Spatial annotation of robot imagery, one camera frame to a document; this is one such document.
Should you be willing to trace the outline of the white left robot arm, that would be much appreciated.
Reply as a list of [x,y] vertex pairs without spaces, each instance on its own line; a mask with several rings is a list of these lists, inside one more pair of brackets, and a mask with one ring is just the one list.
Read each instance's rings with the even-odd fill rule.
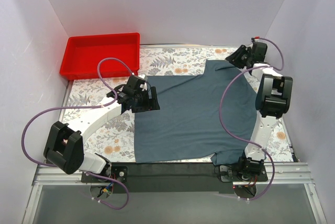
[[132,75],[126,84],[109,92],[97,108],[67,123],[51,126],[43,156],[66,174],[76,171],[111,176],[111,162],[100,154],[84,151],[85,142],[99,128],[126,111],[141,113],[159,110],[157,91],[146,75]]

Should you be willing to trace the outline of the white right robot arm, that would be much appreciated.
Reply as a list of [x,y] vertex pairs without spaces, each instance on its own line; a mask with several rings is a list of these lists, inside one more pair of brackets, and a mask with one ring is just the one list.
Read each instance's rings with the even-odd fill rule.
[[248,184],[267,181],[264,163],[272,162],[272,159],[266,146],[273,128],[289,110],[293,88],[292,77],[281,75],[282,68],[265,61],[267,45],[271,41],[262,37],[253,37],[251,41],[251,46],[241,45],[226,61],[260,82],[255,99],[256,122],[238,162],[220,167],[224,177]]

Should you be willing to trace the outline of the blue-grey t-shirt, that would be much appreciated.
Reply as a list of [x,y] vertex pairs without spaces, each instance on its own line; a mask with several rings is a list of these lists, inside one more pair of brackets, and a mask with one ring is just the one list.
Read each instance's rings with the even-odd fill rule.
[[196,76],[151,76],[160,110],[135,115],[137,163],[242,156],[256,121],[256,93],[239,69],[208,60]]

